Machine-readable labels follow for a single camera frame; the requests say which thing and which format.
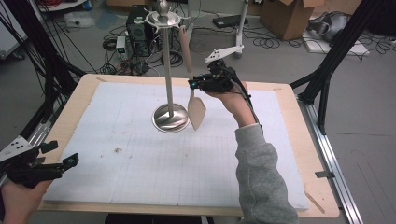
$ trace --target human hand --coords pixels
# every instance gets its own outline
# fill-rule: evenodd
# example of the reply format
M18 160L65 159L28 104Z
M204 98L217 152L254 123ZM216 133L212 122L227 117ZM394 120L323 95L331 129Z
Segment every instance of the human hand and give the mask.
M248 90L247 83L242 82L242 84L245 89ZM253 113L248 106L248 102L236 87L233 87L229 92L207 92L206 94L220 99L224 107L233 114L240 128L256 123Z
M2 188L3 203L6 215L3 224L25 224L38 208L52 181L38 183L34 189L28 189L8 181Z

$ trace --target gray floor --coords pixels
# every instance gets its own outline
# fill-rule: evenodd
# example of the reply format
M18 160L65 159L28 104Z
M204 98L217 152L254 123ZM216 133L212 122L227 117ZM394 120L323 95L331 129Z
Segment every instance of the gray floor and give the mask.
M96 7L91 12L96 24L91 28L70 30L68 35L94 68L104 63L103 36L125 23L126 17ZM211 16L195 21L198 26L211 27ZM262 27L257 17L249 18L248 28ZM265 29L254 30L264 33ZM75 66L92 70L74 47L61 35L69 59ZM233 45L232 35L195 30L191 39L191 54L195 74L206 73L204 58L213 49ZM280 42L279 48L255 46L253 39L244 38L243 57L227 57L245 81L291 83L318 68L324 54L308 53L301 45L293 48ZM347 56L335 71L330 88L326 130L332 148L364 223L396 222L396 53L379 54L371 50L361 62ZM157 67L163 76L163 67ZM186 77L182 65L172 69L173 77ZM158 76L149 70L147 76ZM0 62L0 148L6 146L23 129L44 98L33 66L29 60L7 59ZM31 223L103 223L106 214L37 212ZM230 223L229 220L218 223ZM301 223L347 223L341 215L336 219L301 218Z

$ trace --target desk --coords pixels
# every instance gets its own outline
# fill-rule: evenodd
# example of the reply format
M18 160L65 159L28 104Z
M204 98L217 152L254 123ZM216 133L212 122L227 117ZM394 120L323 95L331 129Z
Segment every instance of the desk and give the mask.
M78 83L63 112L55 122L46 142L57 140L59 148L46 154L47 162L57 162L73 135L78 122L101 82L125 82L140 84L163 84L162 77L120 77L107 75L86 75ZM173 85L188 86L187 79L173 78ZM288 129L290 143L302 175L309 209L298 212L300 217L338 217L339 210L329 182L326 178L317 178L315 172L322 171L317 151L304 122L303 115L291 87L287 84L249 82L250 90L274 91L280 104L283 119ZM206 216L242 216L235 208L164 206L122 203L65 203L44 201L39 209L56 211L149 213L168 215L206 215Z

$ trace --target gray sweater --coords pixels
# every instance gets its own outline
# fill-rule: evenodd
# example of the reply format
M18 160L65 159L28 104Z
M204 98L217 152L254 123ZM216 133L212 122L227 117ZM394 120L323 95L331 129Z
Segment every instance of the gray sweater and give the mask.
M298 223L297 213L288 202L285 181L276 169L276 150L265 142L261 126L240 128L235 135L239 160L236 177L244 213L239 224Z

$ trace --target white bracket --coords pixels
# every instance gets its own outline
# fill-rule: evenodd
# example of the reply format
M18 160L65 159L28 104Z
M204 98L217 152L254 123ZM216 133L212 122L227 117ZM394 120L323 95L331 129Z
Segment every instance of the white bracket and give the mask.
M26 141L26 139L18 136L8 146L0 151L0 161L5 161L14 156L18 156L21 153L28 151L32 148L33 146L30 145L29 142Z
M237 52L238 50L241 50L244 46L235 46L235 47L230 47L227 49L214 49L213 52L209 55L209 57L205 58L206 63L211 63L215 60L222 59L232 53Z

